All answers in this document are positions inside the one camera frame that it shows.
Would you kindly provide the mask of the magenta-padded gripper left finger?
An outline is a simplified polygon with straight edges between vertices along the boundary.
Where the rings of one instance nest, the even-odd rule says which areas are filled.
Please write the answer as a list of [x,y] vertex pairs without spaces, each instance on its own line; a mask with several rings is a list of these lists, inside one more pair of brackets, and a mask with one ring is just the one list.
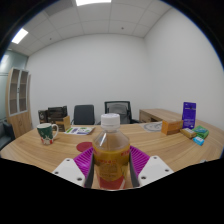
[[53,174],[84,188],[91,188],[94,178],[93,148],[75,158],[64,159]]

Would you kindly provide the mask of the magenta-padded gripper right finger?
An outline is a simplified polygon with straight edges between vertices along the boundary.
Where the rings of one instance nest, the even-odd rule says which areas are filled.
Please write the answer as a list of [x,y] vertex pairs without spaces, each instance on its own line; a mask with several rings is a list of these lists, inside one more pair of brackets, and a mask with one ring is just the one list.
[[130,175],[134,187],[143,187],[173,173],[157,155],[149,156],[140,149],[130,147]]

